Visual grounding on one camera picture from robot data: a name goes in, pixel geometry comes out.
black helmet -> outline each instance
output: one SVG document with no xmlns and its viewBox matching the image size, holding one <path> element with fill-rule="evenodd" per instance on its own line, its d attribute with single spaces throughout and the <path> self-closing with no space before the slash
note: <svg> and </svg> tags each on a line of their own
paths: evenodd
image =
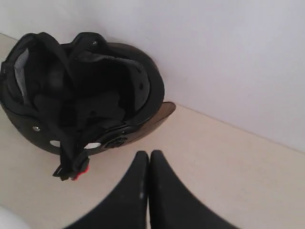
<svg viewBox="0 0 305 229">
<path fill-rule="evenodd" d="M 138 140 L 174 110 L 151 58 L 101 35 L 68 44 L 47 33 L 24 35 L 1 65 L 0 100 L 19 132 L 60 155 L 54 172 L 75 179 L 88 156 Z"/>
</svg>

